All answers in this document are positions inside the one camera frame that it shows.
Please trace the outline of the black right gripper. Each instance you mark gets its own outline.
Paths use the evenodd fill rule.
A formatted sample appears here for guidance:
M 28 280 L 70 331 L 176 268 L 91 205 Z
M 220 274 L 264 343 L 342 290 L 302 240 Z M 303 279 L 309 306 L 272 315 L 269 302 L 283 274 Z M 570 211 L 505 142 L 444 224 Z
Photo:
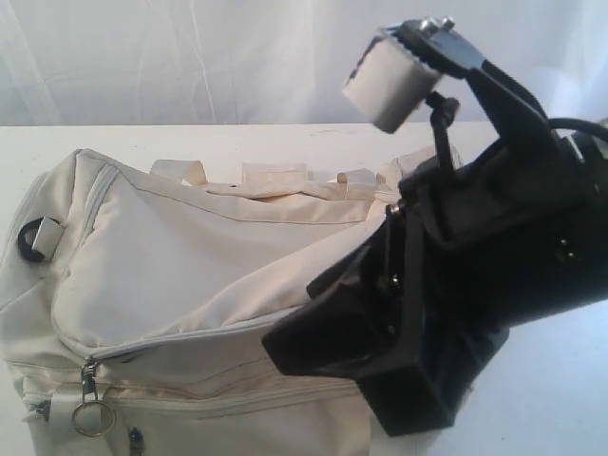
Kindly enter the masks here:
M 607 154 L 486 151 L 449 175 L 424 158 L 387 183 L 379 421 L 403 436 L 451 427 L 512 327 L 607 296 Z

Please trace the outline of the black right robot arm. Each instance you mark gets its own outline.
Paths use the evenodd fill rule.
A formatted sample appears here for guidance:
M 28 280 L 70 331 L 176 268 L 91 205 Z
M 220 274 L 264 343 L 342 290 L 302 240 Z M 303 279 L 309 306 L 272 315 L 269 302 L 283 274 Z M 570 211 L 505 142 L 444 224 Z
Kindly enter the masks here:
M 263 347 L 285 375 L 350 379 L 381 427 L 453 425 L 511 328 L 607 296 L 607 129 L 516 154 L 496 141 L 455 168 L 439 153 L 359 247 L 314 279 Z

